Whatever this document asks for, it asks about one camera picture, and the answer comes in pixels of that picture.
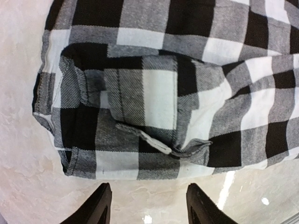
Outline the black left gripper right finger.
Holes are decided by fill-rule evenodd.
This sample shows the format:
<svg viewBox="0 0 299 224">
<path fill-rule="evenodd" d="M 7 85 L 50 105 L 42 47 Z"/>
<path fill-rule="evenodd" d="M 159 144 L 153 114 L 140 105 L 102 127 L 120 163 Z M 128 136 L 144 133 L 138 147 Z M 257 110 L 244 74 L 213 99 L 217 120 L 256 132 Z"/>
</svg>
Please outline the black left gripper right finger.
<svg viewBox="0 0 299 224">
<path fill-rule="evenodd" d="M 195 183 L 188 186 L 186 202 L 190 224 L 237 224 Z"/>
</svg>

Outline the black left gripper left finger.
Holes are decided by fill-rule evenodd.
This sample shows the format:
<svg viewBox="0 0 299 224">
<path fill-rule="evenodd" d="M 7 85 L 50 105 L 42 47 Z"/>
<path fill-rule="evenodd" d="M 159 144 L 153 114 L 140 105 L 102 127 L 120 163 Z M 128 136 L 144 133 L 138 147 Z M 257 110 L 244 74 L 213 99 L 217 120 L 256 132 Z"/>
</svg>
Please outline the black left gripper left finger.
<svg viewBox="0 0 299 224">
<path fill-rule="evenodd" d="M 109 183 L 102 183 L 72 215 L 61 224 L 109 224 L 112 191 Z"/>
</svg>

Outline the black white checkered shirt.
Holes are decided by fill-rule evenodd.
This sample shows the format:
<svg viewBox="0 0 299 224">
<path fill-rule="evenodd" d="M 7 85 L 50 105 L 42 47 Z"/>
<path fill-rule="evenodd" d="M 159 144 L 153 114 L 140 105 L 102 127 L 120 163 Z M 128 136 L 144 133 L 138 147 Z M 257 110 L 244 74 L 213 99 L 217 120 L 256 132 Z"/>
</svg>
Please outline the black white checkered shirt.
<svg viewBox="0 0 299 224">
<path fill-rule="evenodd" d="M 296 0 L 55 0 L 33 116 L 67 176 L 178 179 L 299 157 Z"/>
</svg>

